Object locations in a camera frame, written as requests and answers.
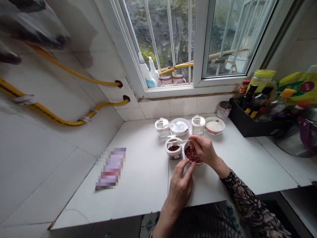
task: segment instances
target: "clothing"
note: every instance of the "clothing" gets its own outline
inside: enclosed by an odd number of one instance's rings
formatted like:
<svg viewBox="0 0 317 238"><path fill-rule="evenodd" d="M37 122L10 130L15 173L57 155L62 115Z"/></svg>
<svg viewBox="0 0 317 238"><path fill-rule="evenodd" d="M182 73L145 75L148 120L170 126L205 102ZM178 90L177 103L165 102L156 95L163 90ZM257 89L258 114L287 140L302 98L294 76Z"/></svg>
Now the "clothing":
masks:
<svg viewBox="0 0 317 238"><path fill-rule="evenodd" d="M287 238L292 236L232 170L229 176L221 181L226 186L232 202L244 218L253 237ZM243 233L230 216L229 209L226 202L187 207L177 219L171 237L243 237Z"/></svg>

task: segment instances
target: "metal pot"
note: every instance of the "metal pot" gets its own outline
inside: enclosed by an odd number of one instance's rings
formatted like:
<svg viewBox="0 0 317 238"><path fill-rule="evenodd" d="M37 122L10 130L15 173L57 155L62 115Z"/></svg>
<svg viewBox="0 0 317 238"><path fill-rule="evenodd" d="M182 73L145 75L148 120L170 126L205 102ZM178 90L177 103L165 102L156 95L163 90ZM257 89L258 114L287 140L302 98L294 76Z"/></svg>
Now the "metal pot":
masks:
<svg viewBox="0 0 317 238"><path fill-rule="evenodd" d="M317 155L317 107L306 108L297 121L285 134L276 138L277 145L297 157Z"/></svg>

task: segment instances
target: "small bowl of red beans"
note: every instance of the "small bowl of red beans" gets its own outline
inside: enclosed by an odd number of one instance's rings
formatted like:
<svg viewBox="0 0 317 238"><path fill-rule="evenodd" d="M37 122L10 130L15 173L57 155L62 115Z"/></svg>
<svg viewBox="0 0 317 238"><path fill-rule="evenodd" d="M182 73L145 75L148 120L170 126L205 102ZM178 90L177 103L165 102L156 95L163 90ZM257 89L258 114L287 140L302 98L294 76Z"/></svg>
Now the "small bowl of red beans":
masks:
<svg viewBox="0 0 317 238"><path fill-rule="evenodd" d="M196 166L204 164L204 162L199 158L196 149L191 149L189 141L186 142L184 145L184 155L186 159L189 159L190 164L192 164L193 162L196 162Z"/></svg>

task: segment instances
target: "white spray bottle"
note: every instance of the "white spray bottle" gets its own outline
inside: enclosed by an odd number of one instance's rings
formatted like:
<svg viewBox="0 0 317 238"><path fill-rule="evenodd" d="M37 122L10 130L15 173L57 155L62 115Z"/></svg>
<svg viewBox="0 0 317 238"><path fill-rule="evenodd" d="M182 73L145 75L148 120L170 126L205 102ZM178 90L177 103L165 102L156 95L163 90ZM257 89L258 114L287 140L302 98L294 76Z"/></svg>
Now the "white spray bottle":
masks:
<svg viewBox="0 0 317 238"><path fill-rule="evenodd" d="M157 83L159 83L159 73L155 68L155 65L151 56L149 56L149 63L150 63L150 75L152 78L156 80Z"/></svg>
<svg viewBox="0 0 317 238"><path fill-rule="evenodd" d="M140 52L139 52L139 62L140 62L140 67L141 67L142 73L145 77L145 82L146 82L146 85L148 86L148 88L157 88L158 83L156 82L155 79L153 79L151 77L150 70L149 70L148 66L146 65Z"/></svg>

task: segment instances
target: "salt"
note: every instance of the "salt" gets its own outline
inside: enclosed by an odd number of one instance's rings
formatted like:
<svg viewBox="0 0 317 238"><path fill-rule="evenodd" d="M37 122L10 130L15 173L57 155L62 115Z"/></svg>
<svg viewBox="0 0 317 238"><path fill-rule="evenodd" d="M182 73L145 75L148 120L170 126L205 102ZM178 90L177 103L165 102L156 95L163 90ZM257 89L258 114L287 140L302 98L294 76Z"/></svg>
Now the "salt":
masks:
<svg viewBox="0 0 317 238"><path fill-rule="evenodd" d="M188 125L184 121L178 121L175 124L172 124L172 126L171 126L171 129L174 132L184 132L188 129Z"/></svg>
<svg viewBox="0 0 317 238"><path fill-rule="evenodd" d="M224 129L224 127L216 121L207 122L206 127L214 132L222 131Z"/></svg>

